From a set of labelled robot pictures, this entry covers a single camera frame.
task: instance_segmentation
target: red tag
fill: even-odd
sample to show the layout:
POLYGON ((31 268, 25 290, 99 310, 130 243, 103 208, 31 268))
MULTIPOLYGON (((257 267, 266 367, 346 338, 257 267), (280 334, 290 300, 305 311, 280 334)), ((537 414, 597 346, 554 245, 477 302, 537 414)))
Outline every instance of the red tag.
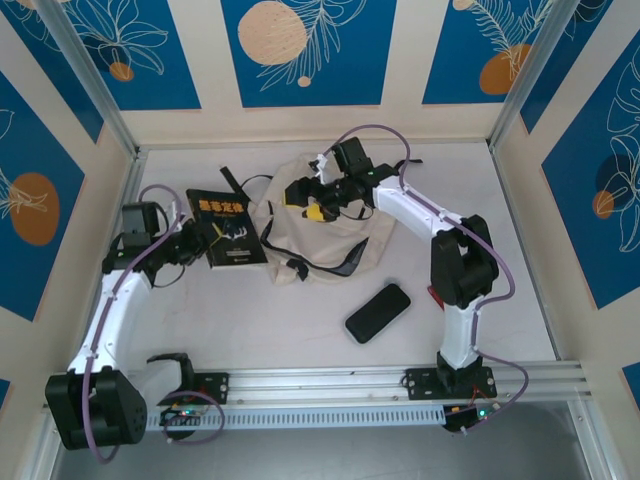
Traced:
POLYGON ((444 310, 444 302, 442 301, 442 299, 438 296, 438 294, 436 293, 436 291, 433 289, 432 285, 429 285, 427 287, 427 291, 429 292, 429 294, 431 295, 431 297, 436 301, 436 303, 438 305, 440 305, 440 308, 442 310, 444 310))

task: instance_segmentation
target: orange circle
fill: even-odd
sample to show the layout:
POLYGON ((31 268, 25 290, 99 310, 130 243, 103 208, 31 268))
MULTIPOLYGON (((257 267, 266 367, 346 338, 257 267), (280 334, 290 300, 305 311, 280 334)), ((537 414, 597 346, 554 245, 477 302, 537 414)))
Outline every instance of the orange circle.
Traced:
POLYGON ((9 199, 17 203, 11 208, 11 223, 20 238, 37 247, 53 240, 60 220, 60 201, 47 177, 40 173, 20 175, 9 189, 9 199), (30 206, 30 201, 37 207, 30 206))
POLYGON ((129 65, 122 62, 113 62, 109 65, 109 73, 121 82, 130 82, 133 80, 133 70, 129 65))
POLYGON ((307 46, 307 29, 298 14, 279 1, 258 2, 238 23, 238 39, 260 65, 282 65, 307 46))
POLYGON ((602 218, 603 220, 609 218, 613 213, 613 206, 613 195, 606 190, 599 191, 593 198, 593 213, 595 213, 598 218, 602 218))
POLYGON ((480 73, 480 89, 487 95, 504 95, 509 93, 517 73, 529 55, 531 45, 516 45, 508 52, 501 52, 489 60, 480 73), (512 60, 515 73, 511 70, 512 60))

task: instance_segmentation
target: beige bag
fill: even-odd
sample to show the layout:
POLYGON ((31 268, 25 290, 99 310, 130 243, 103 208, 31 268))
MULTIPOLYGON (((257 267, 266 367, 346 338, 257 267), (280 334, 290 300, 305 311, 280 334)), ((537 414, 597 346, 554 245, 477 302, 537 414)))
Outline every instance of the beige bag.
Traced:
POLYGON ((283 205, 291 183, 313 177, 313 160, 315 156, 303 155, 280 167, 252 215, 276 285, 296 278, 338 283, 366 272, 378 264, 393 231, 393 217, 362 201, 343 208, 333 222, 304 218, 305 209, 283 205))

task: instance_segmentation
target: book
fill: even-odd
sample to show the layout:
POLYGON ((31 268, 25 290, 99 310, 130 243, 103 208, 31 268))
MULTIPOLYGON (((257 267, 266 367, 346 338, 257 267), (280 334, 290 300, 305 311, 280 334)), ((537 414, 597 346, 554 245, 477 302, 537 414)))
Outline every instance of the book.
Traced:
POLYGON ((209 242, 211 268, 267 263, 246 201, 236 193, 187 190, 195 221, 209 242))

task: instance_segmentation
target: white line drawing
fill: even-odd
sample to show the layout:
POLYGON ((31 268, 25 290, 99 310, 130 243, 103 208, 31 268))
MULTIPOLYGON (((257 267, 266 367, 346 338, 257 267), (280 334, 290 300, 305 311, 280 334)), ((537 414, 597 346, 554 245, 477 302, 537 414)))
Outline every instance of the white line drawing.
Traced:
POLYGON ((238 37, 245 53, 262 65, 260 91, 285 81, 308 87, 340 53, 338 29, 355 19, 367 0, 284 0, 256 3, 238 25, 238 37))
POLYGON ((120 81, 133 79, 132 65, 164 73, 153 49, 167 42, 169 32, 138 20, 138 0, 72 0, 62 5, 99 70, 120 81))
POLYGON ((595 214, 609 218, 620 214, 622 253, 640 246, 640 142, 633 136, 640 126, 640 47, 623 70, 607 116, 609 145, 615 157, 615 173, 596 194, 595 214))
POLYGON ((51 37, 49 30, 38 15, 30 0, 2 0, 13 16, 15 16, 24 29, 36 40, 41 41, 55 52, 60 52, 58 44, 51 37))
POLYGON ((529 0, 520 16, 513 12, 509 0, 506 3, 504 0, 453 0, 453 7, 476 15, 482 36, 491 41, 495 52, 509 60, 509 75, 513 80, 524 62, 524 46, 540 29, 555 1, 540 0, 534 8, 533 0, 529 0))
MULTIPOLYGON (((0 110, 0 140, 4 138, 11 128, 13 115, 14 112, 11 110, 0 110)), ((9 182, 0 168, 0 218, 5 218, 13 209, 16 212, 20 212, 20 207, 29 207, 46 212, 46 205, 42 205, 46 198, 46 193, 40 196, 33 196, 16 188, 9 182)))
POLYGON ((592 23, 595 22, 600 15, 604 11, 604 6, 607 4, 608 0, 597 0, 600 3, 595 5, 590 5, 585 3, 585 0, 582 0, 578 6, 576 7, 576 11, 573 13, 571 20, 564 29, 564 33, 573 40, 573 37, 576 34, 576 28, 578 23, 592 23))

